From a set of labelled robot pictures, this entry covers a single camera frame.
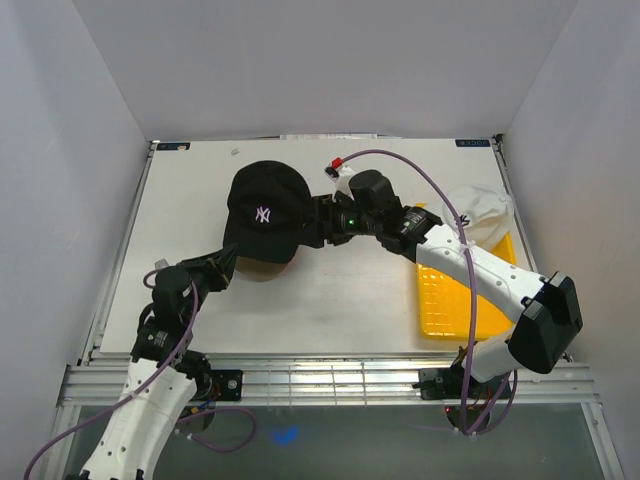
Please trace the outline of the pink baseball cap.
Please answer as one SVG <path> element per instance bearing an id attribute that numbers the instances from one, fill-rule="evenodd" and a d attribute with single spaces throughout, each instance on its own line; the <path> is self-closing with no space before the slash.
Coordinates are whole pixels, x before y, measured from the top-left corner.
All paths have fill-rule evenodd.
<path id="1" fill-rule="evenodd" d="M 284 266 L 281 267 L 280 273 L 286 274 L 288 272 L 292 272 L 298 266 L 298 263 L 299 263 L 299 257 L 294 256 L 289 262 L 287 262 Z"/>

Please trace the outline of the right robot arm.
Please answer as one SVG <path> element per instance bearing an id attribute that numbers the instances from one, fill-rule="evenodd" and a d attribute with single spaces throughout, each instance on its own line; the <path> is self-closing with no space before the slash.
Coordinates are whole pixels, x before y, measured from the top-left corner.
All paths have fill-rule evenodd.
<path id="1" fill-rule="evenodd" d="M 373 236 L 387 251 L 473 288 L 475 298 L 490 302 L 513 325 L 472 350 L 461 349 L 450 367 L 423 380 L 432 397 L 474 397 L 514 370 L 553 370 L 583 327 L 572 278 L 561 272 L 541 276 L 461 242 L 437 215 L 402 205 L 389 179 L 377 170 L 355 173 L 329 166 L 325 172 L 335 191 L 313 200 L 317 233 L 312 247 Z"/>

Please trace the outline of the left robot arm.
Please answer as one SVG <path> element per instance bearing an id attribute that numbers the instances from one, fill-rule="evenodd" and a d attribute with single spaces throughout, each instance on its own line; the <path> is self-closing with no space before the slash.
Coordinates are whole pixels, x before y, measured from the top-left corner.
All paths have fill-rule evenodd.
<path id="1" fill-rule="evenodd" d="M 79 479 L 150 479 L 187 404 L 213 387 L 205 356 L 190 350 L 207 296 L 233 278 L 237 244 L 147 274 L 151 301 L 139 317 L 120 399 Z"/>

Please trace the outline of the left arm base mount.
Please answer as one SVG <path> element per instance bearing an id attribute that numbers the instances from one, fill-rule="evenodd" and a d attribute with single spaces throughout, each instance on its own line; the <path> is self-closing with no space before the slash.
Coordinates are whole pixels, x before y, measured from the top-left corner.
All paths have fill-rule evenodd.
<path id="1" fill-rule="evenodd" d="M 244 372 L 236 369 L 212 370 L 208 400 L 216 402 L 240 401 L 243 391 Z"/>

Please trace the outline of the white baseball cap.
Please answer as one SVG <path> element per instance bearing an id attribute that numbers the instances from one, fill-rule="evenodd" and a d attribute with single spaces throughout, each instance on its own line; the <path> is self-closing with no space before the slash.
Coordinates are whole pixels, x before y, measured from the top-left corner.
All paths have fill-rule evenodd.
<path id="1" fill-rule="evenodd" d="M 447 198 L 469 242 L 491 251 L 509 233 L 514 204 L 504 189 L 465 185 L 450 190 Z"/>

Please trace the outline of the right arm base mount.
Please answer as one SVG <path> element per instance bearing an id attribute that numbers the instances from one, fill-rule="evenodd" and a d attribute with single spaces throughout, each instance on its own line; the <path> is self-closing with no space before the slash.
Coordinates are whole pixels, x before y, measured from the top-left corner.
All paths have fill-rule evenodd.
<path id="1" fill-rule="evenodd" d="M 412 388 L 422 400 L 456 400 L 462 398 L 464 371 L 457 368 L 424 368 Z"/>

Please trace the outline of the black cap white logo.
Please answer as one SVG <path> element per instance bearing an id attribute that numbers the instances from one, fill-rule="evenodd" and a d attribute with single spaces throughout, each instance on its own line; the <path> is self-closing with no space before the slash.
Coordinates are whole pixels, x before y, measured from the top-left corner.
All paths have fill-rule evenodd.
<path id="1" fill-rule="evenodd" d="M 225 246 L 240 257 L 287 264 L 301 244 L 313 200 L 302 175 L 273 160 L 251 163 L 234 176 L 227 198 Z"/>

